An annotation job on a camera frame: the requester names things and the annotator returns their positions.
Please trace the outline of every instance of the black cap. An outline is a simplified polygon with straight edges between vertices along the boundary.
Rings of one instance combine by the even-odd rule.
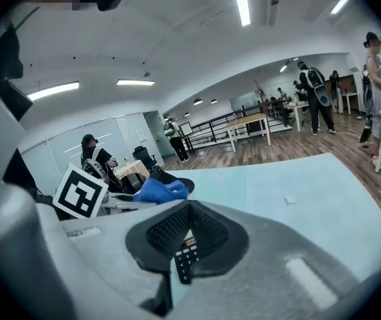
[[[88,144],[88,143],[91,142],[91,140],[95,140],[95,142],[98,143],[98,140],[97,140],[94,136],[92,136],[92,134],[87,134],[87,135],[85,135],[85,136],[82,138],[82,143],[86,143],[86,144]]]
[[[303,67],[305,67],[305,66],[307,66],[307,65],[306,65],[305,62],[303,62],[303,61],[299,61],[299,62],[297,63],[297,66],[301,69],[301,68],[303,68]]]

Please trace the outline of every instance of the black pants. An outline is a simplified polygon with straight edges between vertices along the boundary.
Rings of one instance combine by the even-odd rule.
[[[322,114],[322,117],[325,120],[325,123],[328,127],[328,129],[334,129],[334,122],[332,121],[331,118],[331,112],[330,108],[324,107],[316,98],[315,93],[310,94],[308,96],[308,102],[309,102],[309,108],[310,108],[310,115],[312,117],[312,131],[314,133],[318,132],[318,112],[320,111]]]
[[[171,143],[172,148],[174,148],[174,151],[177,153],[181,161],[189,159],[187,153],[185,152],[183,141],[179,137],[172,137],[169,139],[169,143]]]

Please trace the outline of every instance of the office chair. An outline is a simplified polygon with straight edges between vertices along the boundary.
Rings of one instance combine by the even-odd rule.
[[[155,155],[152,155],[152,159],[149,153],[147,152],[147,148],[143,146],[136,147],[134,149],[134,153],[132,153],[132,156],[135,158],[135,160],[141,160],[141,162],[144,164],[145,168],[147,168],[149,172],[153,171],[157,163]]]

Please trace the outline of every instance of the white ceiling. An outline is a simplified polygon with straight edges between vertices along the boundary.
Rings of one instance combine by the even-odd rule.
[[[17,32],[25,69],[15,83],[26,93],[70,81],[81,87],[36,101],[27,124],[112,101],[150,101],[162,112],[287,56],[346,52],[334,29],[337,18],[329,17],[337,0],[270,1],[249,0],[247,27],[240,25],[236,0],[123,0],[104,13],[40,8]],[[32,8],[17,8],[14,24]],[[142,79],[146,72],[152,87],[115,86],[118,78]]]

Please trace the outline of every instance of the wooden table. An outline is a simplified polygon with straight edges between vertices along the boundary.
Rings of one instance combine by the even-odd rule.
[[[268,118],[266,117],[265,114],[257,113],[257,114],[241,117],[240,119],[230,121],[228,125],[226,126],[226,129],[228,131],[229,138],[230,138],[230,143],[232,144],[233,152],[236,152],[236,148],[235,148],[234,140],[232,139],[232,130],[242,125],[246,125],[248,123],[256,122],[256,121],[260,122],[260,127],[262,128],[262,136],[264,136],[262,122],[264,123],[264,126],[266,127],[266,135],[268,136],[268,145],[270,145],[270,130],[268,125]]]
[[[141,183],[143,181],[140,178],[140,174],[143,175],[143,177],[148,178],[150,176],[149,171],[147,168],[145,168],[144,164],[141,162],[141,160],[136,160],[126,166],[123,167],[116,167],[113,172],[115,173],[116,177],[121,180],[124,177],[126,177],[129,174],[136,174],[138,180],[140,180]]]
[[[286,105],[284,104],[284,107],[287,109],[292,109],[294,111],[294,115],[296,116],[296,122],[297,122],[297,131],[300,132],[301,129],[300,129],[300,118],[298,117],[298,109],[304,108],[304,107],[309,107],[309,103],[307,103],[307,102],[299,102],[297,104],[289,103]]]

